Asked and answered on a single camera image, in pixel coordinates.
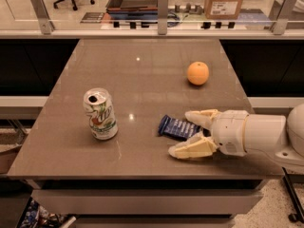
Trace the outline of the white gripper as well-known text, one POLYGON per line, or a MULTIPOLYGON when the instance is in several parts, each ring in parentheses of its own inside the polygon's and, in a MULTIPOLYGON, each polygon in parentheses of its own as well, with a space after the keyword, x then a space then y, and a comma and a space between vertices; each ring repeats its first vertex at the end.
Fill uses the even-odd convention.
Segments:
POLYGON ((249 113, 245 110, 187 111, 186 120, 204 129, 211 129, 212 138, 205 137, 202 132, 199 132, 187 141, 171 146, 168 153, 176 159, 185 160, 209 157, 218 149, 225 155, 243 157, 246 155, 243 142, 248 116, 249 113))

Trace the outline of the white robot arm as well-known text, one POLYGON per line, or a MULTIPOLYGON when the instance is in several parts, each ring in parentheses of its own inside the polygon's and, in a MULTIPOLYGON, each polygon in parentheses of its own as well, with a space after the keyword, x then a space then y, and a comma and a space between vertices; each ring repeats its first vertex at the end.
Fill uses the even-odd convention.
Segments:
POLYGON ((250 114, 245 110, 207 109, 187 111, 185 118, 208 130, 168 149, 176 159, 204 158, 220 151, 243 157, 262 153, 281 167, 301 173, 304 170, 303 106, 295 107, 285 117, 250 114))

